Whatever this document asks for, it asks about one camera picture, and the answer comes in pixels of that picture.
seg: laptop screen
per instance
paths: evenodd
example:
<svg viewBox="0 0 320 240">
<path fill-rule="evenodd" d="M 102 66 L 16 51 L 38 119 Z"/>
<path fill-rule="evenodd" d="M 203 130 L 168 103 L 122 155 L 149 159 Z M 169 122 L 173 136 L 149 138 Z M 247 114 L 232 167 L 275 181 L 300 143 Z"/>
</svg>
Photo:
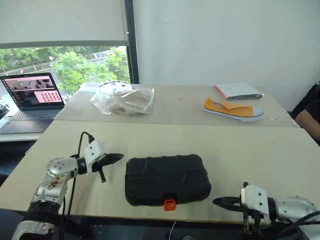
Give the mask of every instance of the laptop screen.
<svg viewBox="0 0 320 240">
<path fill-rule="evenodd" d="M 19 108 L 65 105 L 50 73 L 1 76 L 0 78 Z"/>
</svg>

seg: orange latch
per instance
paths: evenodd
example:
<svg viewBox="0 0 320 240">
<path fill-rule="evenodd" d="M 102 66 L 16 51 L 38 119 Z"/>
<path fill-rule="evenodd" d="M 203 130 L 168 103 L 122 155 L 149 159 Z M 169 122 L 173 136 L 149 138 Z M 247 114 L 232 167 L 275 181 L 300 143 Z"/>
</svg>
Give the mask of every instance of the orange latch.
<svg viewBox="0 0 320 240">
<path fill-rule="evenodd" d="M 176 201 L 174 199 L 165 199 L 164 200 L 164 210 L 165 211 L 176 210 Z"/>
</svg>

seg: person's arm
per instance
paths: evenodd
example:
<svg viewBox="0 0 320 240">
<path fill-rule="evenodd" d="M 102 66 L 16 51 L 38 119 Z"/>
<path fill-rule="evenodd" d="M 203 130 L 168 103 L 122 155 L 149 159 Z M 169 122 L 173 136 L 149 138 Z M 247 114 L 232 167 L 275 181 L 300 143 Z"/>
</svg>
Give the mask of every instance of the person's arm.
<svg viewBox="0 0 320 240">
<path fill-rule="evenodd" d="M 295 121 L 311 137 L 320 142 L 320 123 L 306 109 L 296 116 Z"/>
</svg>

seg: white shoe sole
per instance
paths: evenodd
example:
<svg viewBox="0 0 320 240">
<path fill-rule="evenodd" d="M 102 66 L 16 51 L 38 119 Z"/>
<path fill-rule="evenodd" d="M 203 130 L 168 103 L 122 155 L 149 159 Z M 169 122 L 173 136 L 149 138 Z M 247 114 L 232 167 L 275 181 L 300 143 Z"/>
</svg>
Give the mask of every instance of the white shoe sole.
<svg viewBox="0 0 320 240">
<path fill-rule="evenodd" d="M 205 108 L 205 106 L 202 106 L 202 108 L 208 114 L 220 116 L 220 117 L 227 118 L 227 119 L 236 120 L 236 121 L 242 122 L 242 123 L 256 122 L 256 121 L 262 119 L 263 116 L 264 116 L 264 111 L 261 108 L 255 107 L 255 106 L 252 109 L 253 110 L 253 116 L 234 116 L 234 115 L 222 113 L 222 112 L 219 112 L 219 111 L 209 110 L 209 109 Z"/>
</svg>

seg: laptop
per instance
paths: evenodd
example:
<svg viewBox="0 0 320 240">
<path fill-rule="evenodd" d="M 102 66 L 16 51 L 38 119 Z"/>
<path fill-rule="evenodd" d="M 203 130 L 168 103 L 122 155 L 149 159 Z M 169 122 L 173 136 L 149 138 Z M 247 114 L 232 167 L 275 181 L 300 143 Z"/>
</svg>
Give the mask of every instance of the laptop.
<svg viewBox="0 0 320 240">
<path fill-rule="evenodd" d="M 43 133 L 64 108 L 51 73 L 0 76 L 19 111 L 0 129 L 0 134 Z"/>
</svg>

